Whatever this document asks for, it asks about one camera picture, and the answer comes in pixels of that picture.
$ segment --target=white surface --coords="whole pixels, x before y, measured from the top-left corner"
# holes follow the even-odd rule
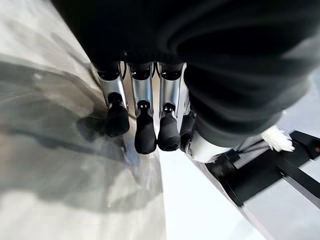
[[[168,240],[264,240],[180,151],[159,151]]]

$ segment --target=white tassel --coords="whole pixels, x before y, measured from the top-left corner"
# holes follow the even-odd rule
[[[271,150],[277,152],[286,151],[292,152],[295,147],[292,146],[292,141],[288,135],[284,134],[284,131],[280,130],[276,125],[265,130],[260,134],[264,141],[266,141]]]

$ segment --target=robotic hand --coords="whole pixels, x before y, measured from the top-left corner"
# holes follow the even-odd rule
[[[120,61],[128,63],[138,153],[180,148],[209,161],[274,125],[319,65],[318,0],[53,0],[100,76],[107,134],[129,129]],[[160,132],[152,63],[159,62]],[[188,98],[178,134],[182,64]]]

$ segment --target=black metal frame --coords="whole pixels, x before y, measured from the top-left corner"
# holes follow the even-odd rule
[[[207,163],[206,167],[220,181],[238,207],[284,178],[320,208],[320,183],[299,169],[310,159],[314,160],[320,156],[320,138],[299,131],[294,131],[290,136],[295,147],[293,152],[277,152],[269,149],[240,169],[234,169],[227,174],[217,175],[216,164]],[[230,156],[224,160],[232,162]]]

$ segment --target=black cloth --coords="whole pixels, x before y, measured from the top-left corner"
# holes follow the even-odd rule
[[[319,65],[319,0],[53,3],[97,69],[112,61],[187,62],[195,128],[222,147],[276,123]]]

